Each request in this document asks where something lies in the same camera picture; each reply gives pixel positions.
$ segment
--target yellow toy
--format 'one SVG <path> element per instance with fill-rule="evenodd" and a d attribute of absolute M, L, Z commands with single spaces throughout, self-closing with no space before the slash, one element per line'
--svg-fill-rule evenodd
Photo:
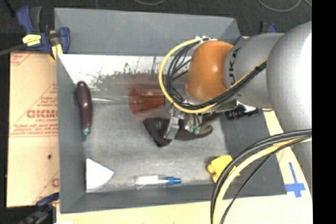
<path fill-rule="evenodd" d="M 212 180 L 216 183 L 220 174 L 225 169 L 225 167 L 232 161 L 232 157 L 230 155 L 220 156 L 208 164 L 208 171 L 213 174 Z M 231 170 L 230 174 L 236 169 L 236 166 Z"/>

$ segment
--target blue clamp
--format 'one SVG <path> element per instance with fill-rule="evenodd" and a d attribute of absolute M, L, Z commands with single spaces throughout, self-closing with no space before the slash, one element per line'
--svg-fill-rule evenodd
<path fill-rule="evenodd" d="M 31 51 L 44 51 L 51 55 L 53 45 L 50 43 L 52 38 L 60 38 L 60 43 L 62 46 L 63 53 L 67 53 L 70 48 L 70 30 L 68 27 L 61 27 L 55 34 L 46 35 L 46 33 L 41 32 L 39 28 L 40 12 L 42 7 L 30 7 L 24 6 L 18 10 L 16 13 L 16 18 L 18 23 L 24 28 L 26 34 L 36 34 L 40 35 L 41 39 L 39 43 L 34 45 L 25 46 L 25 50 Z"/>

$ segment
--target cardboard sheet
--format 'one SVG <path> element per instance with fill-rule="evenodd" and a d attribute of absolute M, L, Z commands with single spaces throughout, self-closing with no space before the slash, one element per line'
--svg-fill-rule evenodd
<path fill-rule="evenodd" d="M 59 188 L 56 62 L 41 52 L 10 56 L 7 207 Z"/>

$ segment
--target yellow object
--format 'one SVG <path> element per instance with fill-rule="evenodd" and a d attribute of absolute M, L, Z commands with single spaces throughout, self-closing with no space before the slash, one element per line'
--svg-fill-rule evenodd
<path fill-rule="evenodd" d="M 56 60 L 58 54 L 63 54 L 63 49 L 62 49 L 61 44 L 56 44 L 56 45 L 52 46 L 51 49 L 53 51 L 52 55 L 53 55 L 55 60 Z"/>
<path fill-rule="evenodd" d="M 41 36 L 29 34 L 22 39 L 22 42 L 27 44 L 28 47 L 39 44 Z"/>
<path fill-rule="evenodd" d="M 211 161 L 211 163 L 207 166 L 209 173 L 214 174 L 212 176 L 212 179 L 215 183 L 217 182 L 222 171 L 231 161 L 232 157 L 230 155 L 223 155 Z M 232 173 L 235 170 L 235 168 L 236 166 L 234 166 L 234 168 L 231 170 L 230 173 Z"/>

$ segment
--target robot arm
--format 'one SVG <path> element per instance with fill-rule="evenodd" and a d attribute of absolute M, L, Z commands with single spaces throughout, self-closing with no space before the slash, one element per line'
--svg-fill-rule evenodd
<path fill-rule="evenodd" d="M 164 83 L 163 67 L 176 51 L 179 52 L 169 65 Z M 183 62 L 188 52 L 192 52 L 191 59 Z M 180 73 L 187 75 L 182 80 L 183 89 L 178 91 L 173 82 Z M 156 133 L 162 141 L 204 137 L 198 136 L 194 126 L 189 125 L 192 119 L 199 119 L 196 126 L 201 127 L 203 134 L 205 127 L 209 130 L 209 115 L 213 119 L 219 112 L 233 110 L 237 101 L 273 109 L 284 132 L 311 129 L 311 22 L 286 34 L 269 33 L 243 39 L 235 46 L 206 38 L 184 42 L 163 60 L 159 82 L 174 105 L 169 123 L 162 123 L 165 126 L 162 133 Z M 153 124 L 145 122 L 145 125 L 152 134 Z M 299 143 L 293 151 L 312 193 L 311 142 Z"/>

